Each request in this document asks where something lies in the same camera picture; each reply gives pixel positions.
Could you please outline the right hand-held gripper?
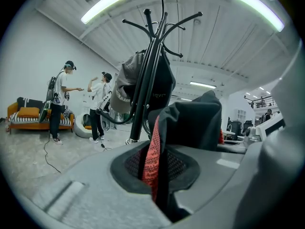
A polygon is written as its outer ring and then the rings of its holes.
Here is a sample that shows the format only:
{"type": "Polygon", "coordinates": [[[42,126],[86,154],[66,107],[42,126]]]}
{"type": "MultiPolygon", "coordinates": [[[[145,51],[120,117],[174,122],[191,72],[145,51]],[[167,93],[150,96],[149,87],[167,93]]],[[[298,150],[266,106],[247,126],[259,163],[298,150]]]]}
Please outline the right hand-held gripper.
{"type": "MultiPolygon", "coordinates": [[[[305,47],[299,43],[273,89],[285,127],[261,146],[253,178],[238,204],[234,229],[302,229],[305,226],[305,47]]],[[[243,141],[224,140],[216,151],[245,153],[243,141]]]]}

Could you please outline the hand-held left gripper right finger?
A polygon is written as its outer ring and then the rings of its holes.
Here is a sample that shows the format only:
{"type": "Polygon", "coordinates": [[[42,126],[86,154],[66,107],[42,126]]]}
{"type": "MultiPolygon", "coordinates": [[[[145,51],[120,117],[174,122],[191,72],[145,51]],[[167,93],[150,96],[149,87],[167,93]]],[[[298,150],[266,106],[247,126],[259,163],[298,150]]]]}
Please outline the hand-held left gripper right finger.
{"type": "Polygon", "coordinates": [[[190,188],[174,192],[178,208],[193,214],[224,187],[238,169],[245,152],[208,151],[187,146],[171,145],[180,153],[193,158],[200,174],[190,188]]]}

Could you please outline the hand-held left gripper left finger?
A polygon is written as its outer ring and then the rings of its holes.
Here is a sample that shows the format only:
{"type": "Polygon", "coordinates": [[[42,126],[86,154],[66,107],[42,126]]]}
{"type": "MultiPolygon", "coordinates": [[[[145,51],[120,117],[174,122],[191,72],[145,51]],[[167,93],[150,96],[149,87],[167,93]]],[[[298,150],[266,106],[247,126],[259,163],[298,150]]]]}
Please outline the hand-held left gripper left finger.
{"type": "Polygon", "coordinates": [[[76,229],[163,229],[171,221],[148,194],[130,193],[112,177],[119,155],[140,143],[85,157],[54,181],[43,185],[32,201],[47,215],[76,229]]]}

